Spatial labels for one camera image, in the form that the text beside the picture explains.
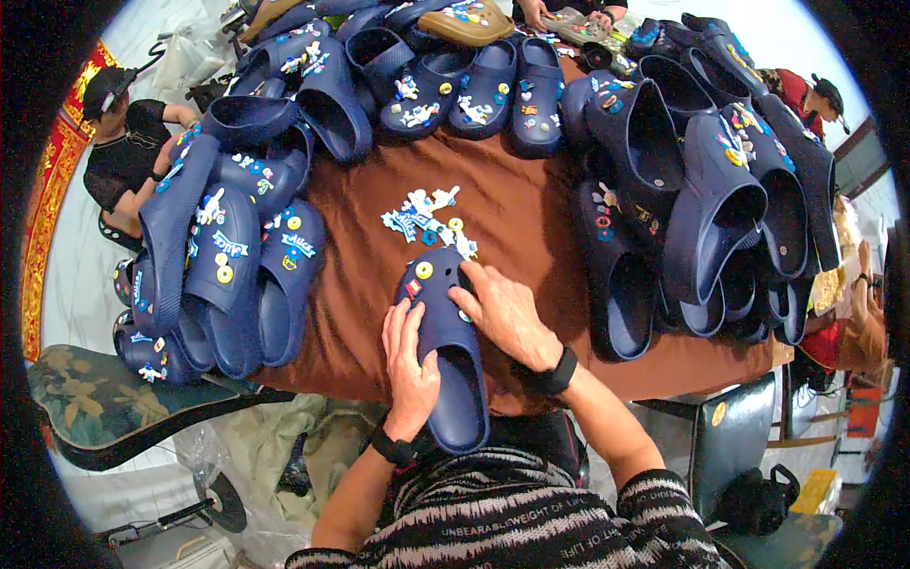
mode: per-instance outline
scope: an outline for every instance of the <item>red decorative banner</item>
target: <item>red decorative banner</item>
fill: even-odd
[[[74,125],[78,125],[79,130],[82,131],[83,136],[86,138],[91,138],[95,134],[95,130],[87,123],[82,122],[82,97],[85,95],[86,86],[92,80],[92,77],[97,75],[102,67],[111,66],[117,66],[117,62],[111,56],[111,53],[107,51],[107,47],[98,40],[98,45],[89,54],[76,82],[66,93],[66,99],[64,99],[61,110]]]
[[[63,113],[57,115],[32,184],[32,196],[25,214],[20,275],[22,343],[25,358],[30,361],[36,361],[41,354],[45,271],[57,216],[76,164],[87,146],[86,133],[76,129]]]

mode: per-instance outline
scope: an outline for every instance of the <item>red shirt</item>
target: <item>red shirt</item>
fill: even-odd
[[[783,100],[783,102],[803,120],[803,124],[805,124],[805,118],[809,116],[809,113],[803,111],[803,104],[805,103],[805,97],[806,94],[809,93],[810,87],[806,84],[805,79],[789,69],[775,69],[774,71],[776,71],[777,75],[781,78],[781,88],[784,92],[780,95],[781,100]],[[815,119],[809,125],[809,130],[813,131],[819,138],[824,140],[821,116],[818,114],[815,115]]]

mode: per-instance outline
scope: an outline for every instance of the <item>black watch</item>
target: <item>black watch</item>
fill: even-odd
[[[562,347],[560,362],[552,370],[533,373],[528,378],[530,387],[541,395],[559,395],[569,387],[571,376],[578,366],[578,358],[569,346]]]
[[[387,461],[404,468],[414,462],[416,453],[411,448],[409,442],[393,442],[386,434],[385,425],[381,424],[369,437],[369,443],[373,445],[376,452],[382,455]]]

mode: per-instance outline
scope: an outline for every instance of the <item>yellow box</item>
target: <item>yellow box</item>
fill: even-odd
[[[799,498],[796,499],[794,505],[790,506],[790,511],[798,513],[817,512],[818,507],[822,505],[822,502],[827,497],[836,477],[837,471],[813,470],[809,474],[809,479],[803,484],[803,489],[799,492]]]

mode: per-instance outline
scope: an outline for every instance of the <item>white plastic bag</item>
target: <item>white plastic bag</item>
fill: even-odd
[[[165,54],[156,65],[152,87],[177,90],[200,85],[221,67],[235,61],[217,18],[190,20],[178,25],[174,35],[167,40]]]

